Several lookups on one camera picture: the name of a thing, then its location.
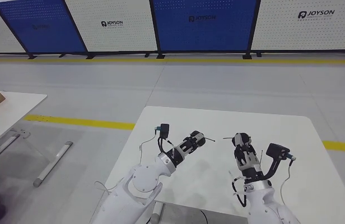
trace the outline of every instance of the floor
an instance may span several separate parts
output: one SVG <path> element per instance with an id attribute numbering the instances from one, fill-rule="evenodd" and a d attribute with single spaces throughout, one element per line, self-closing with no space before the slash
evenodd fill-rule
<path id="1" fill-rule="evenodd" d="M 281 57 L 321 58 L 267 58 Z M 345 55 L 327 59 L 341 58 Z M 302 115 L 322 140 L 345 142 L 345 64 L 0 62 L 0 90 L 47 94 L 32 114 L 67 118 L 135 123 L 147 105 Z M 29 121 L 17 128 L 32 135 L 0 155 L 0 198 L 8 207 L 0 224 L 91 223 L 106 198 L 94 181 L 108 178 L 130 131 Z M 48 162 L 32 145 L 55 152 L 66 141 L 74 146 L 34 188 Z M 345 152 L 328 153 L 345 184 Z M 206 216 L 210 223 L 246 223 L 212 212 Z M 174 206 L 166 206 L 161 221 L 204 222 L 200 211 Z"/>

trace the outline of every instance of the white panel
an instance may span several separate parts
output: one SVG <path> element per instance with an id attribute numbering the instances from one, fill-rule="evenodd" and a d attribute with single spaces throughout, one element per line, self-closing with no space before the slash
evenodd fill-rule
<path id="1" fill-rule="evenodd" d="M 3 19 L 0 17 L 0 53 L 25 52 Z"/>
<path id="2" fill-rule="evenodd" d="M 252 50 L 334 49 L 345 49 L 345 0 L 261 1 Z"/>
<path id="3" fill-rule="evenodd" d="M 157 50 L 149 0 L 66 2 L 89 51 Z M 123 24 L 109 25 L 109 21 Z"/>

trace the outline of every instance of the yellow floor stripe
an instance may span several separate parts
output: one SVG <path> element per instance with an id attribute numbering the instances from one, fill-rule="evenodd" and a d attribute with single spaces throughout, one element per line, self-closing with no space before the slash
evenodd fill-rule
<path id="1" fill-rule="evenodd" d="M 199 59 L 199 58 L 166 58 L 166 59 L 148 59 L 148 58 L 107 58 L 107 59 L 0 59 L 0 62 L 26 62 L 26 63 L 94 63 L 94 62 L 143 62 L 143 63 L 254 63 L 254 64 L 345 64 L 345 60 L 326 60 L 326 59 Z"/>
<path id="2" fill-rule="evenodd" d="M 71 125 L 81 125 L 96 128 L 113 128 L 122 130 L 133 130 L 135 124 L 133 123 L 123 123 L 123 122 L 107 122 L 103 120 L 88 120 L 88 119 L 77 119 L 77 118 L 60 118 L 57 116 L 42 116 L 42 115 L 27 115 L 25 120 L 35 121 L 35 122 L 48 122 L 48 123 L 58 123 L 58 124 L 71 124 Z M 323 145 L 327 150 L 337 150 L 345 152 L 345 142 L 332 142 L 323 141 Z"/>
<path id="3" fill-rule="evenodd" d="M 323 145 L 328 150 L 338 150 L 345 152 L 345 142 L 323 141 Z"/>
<path id="4" fill-rule="evenodd" d="M 72 124 L 81 125 L 97 128 L 114 128 L 122 130 L 133 130 L 135 124 L 133 123 L 123 123 L 123 122 L 106 122 L 103 120 L 87 120 L 87 119 L 77 119 L 77 118 L 60 118 L 57 116 L 42 116 L 42 115 L 27 115 L 25 120 L 35 121 L 35 122 L 50 122 L 58 124 Z"/>

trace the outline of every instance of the blue partition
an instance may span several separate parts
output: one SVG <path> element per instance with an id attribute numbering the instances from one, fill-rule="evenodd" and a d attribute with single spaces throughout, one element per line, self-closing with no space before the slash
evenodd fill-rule
<path id="1" fill-rule="evenodd" d="M 85 52 L 63 0 L 0 2 L 0 11 L 29 52 Z"/>
<path id="2" fill-rule="evenodd" d="M 256 0 L 153 0 L 162 51 L 247 50 Z"/>

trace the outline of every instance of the perforated wall panel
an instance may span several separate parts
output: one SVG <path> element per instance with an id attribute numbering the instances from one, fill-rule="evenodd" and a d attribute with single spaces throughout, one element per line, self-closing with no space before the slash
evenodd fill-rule
<path id="1" fill-rule="evenodd" d="M 252 50 L 345 49 L 345 0 L 262 0 Z"/>
<path id="2" fill-rule="evenodd" d="M 256 0 L 153 0 L 161 50 L 246 50 Z"/>
<path id="3" fill-rule="evenodd" d="M 0 2 L 2 15 L 29 52 L 84 52 L 62 0 Z"/>
<path id="4" fill-rule="evenodd" d="M 66 0 L 92 52 L 157 50 L 149 0 Z"/>
<path id="5" fill-rule="evenodd" d="M 21 44 L 0 17 L 0 53 L 23 53 Z"/>

